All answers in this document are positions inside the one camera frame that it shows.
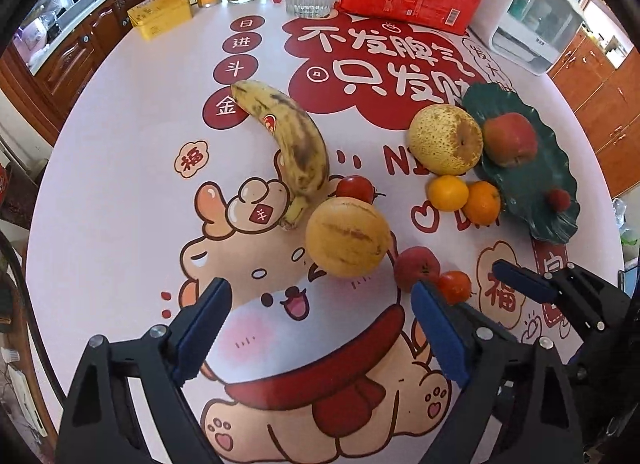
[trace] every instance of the barcode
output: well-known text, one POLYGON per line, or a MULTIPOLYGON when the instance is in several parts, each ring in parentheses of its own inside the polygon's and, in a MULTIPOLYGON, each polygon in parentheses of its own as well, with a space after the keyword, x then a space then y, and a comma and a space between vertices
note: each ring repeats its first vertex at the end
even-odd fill
POLYGON ((458 19, 459 15, 460 15, 459 10, 451 9, 451 12, 449 12, 449 15, 447 16, 447 20, 444 22, 444 25, 452 26, 458 19))

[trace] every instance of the green plate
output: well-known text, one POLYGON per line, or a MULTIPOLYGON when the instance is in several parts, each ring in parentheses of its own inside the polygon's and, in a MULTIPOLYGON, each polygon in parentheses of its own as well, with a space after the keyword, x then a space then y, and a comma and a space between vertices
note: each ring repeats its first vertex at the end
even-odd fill
POLYGON ((567 243, 578 230, 580 204, 575 199, 578 182, 569 171, 569 157, 560 149, 556 134, 540 121, 538 110, 527 106, 515 92, 507 92, 496 82, 473 84, 462 106, 482 127, 484 121, 515 111, 529 119, 538 134, 538 154, 517 168, 501 168, 484 153, 478 167, 502 194, 507 211, 529 224, 531 236, 551 243, 567 243), (553 212, 545 194, 554 187, 566 190, 571 206, 564 213, 553 212))

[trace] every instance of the round table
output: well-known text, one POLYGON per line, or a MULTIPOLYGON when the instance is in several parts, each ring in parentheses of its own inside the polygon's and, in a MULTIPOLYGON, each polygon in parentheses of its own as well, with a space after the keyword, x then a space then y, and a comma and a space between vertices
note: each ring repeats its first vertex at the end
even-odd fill
MULTIPOLYGON (((393 284, 393 260, 412 245, 430 247, 442 270, 465 271, 470 302, 487 316, 523 341, 549 336, 565 360, 580 344, 566 320, 493 282, 491 263, 503 257, 545 272, 570 259, 611 283, 623 264, 596 157, 548 76, 490 54, 472 36, 345 14, 290 20, 284 4, 257 0, 198 11, 151 42, 133 31, 107 57, 53 150, 27 280, 68 389, 90 336, 142 336, 225 277, 232 312, 201 374, 184 387, 222 456, 417 462, 459 389, 440 373, 407 295, 393 284), (324 275, 303 248, 303 227, 276 225, 286 190, 275 141, 228 97, 229 83, 249 77, 310 112, 332 184, 350 174, 372 180, 395 242, 371 277, 324 275), (404 130, 418 109, 453 104, 482 81, 516 90, 567 152, 581 205, 567 246, 532 242, 505 214, 478 228, 426 201, 430 175, 404 147, 404 130), (251 192, 261 195, 258 205, 245 198, 251 192), (296 296, 285 295, 292 287, 296 296), (350 354, 367 356, 345 358, 347 343, 350 354), (343 384, 332 387, 338 374, 343 384), (267 382, 272 392, 263 394, 267 382)), ((60 407, 43 388, 58 424, 60 407)), ((133 392, 152 454, 165 460, 142 390, 133 392)), ((488 456, 496 430, 489 426, 477 459, 488 456)))

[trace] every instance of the red tomato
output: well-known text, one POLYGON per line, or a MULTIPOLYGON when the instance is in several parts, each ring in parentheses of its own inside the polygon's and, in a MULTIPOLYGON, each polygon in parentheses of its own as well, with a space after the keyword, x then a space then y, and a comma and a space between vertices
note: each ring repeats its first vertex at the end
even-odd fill
POLYGON ((471 297, 471 280, 461 270, 443 272, 436 287, 449 305, 463 303, 471 297))
POLYGON ((338 186, 335 189, 335 196, 337 197, 351 197, 352 199, 362 200, 367 204, 373 203, 375 193, 376 190, 369 179, 360 175, 345 177, 338 182, 338 186))

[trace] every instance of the orange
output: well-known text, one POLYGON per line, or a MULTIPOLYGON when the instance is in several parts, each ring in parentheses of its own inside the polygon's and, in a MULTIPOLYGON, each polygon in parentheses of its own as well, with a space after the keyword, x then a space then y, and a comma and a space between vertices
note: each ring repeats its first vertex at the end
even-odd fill
POLYGON ((469 198, 462 212, 473 224, 491 225, 498 218, 501 207, 498 188, 479 181, 469 185, 469 198))
POLYGON ((427 198, 438 211, 458 211, 468 197, 465 181, 453 175, 433 179, 427 187, 427 198))

